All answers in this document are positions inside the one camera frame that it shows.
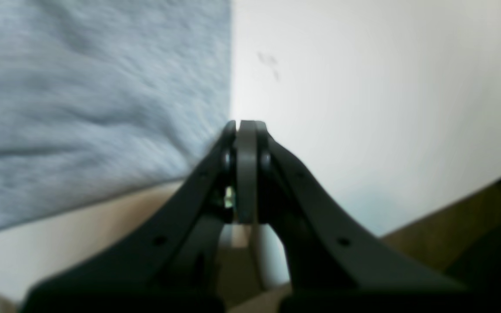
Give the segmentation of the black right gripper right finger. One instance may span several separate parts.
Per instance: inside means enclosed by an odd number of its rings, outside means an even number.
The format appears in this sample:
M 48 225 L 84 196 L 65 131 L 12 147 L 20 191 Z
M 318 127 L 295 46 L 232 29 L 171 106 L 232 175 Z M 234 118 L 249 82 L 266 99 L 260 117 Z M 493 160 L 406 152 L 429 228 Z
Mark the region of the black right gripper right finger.
M 292 293 L 279 313 L 467 313 L 478 295 L 388 248 L 328 195 L 260 121 L 237 132 L 237 218 L 284 246 Z

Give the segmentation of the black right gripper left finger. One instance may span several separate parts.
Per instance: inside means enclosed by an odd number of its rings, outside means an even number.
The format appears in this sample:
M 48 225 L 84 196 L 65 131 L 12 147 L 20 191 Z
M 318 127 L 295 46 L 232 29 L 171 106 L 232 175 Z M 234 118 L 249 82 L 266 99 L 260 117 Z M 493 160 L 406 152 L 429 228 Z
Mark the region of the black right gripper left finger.
M 22 313 L 224 313 L 211 290 L 217 244 L 233 213 L 236 123 L 175 194 L 139 228 L 101 253 L 42 281 Z

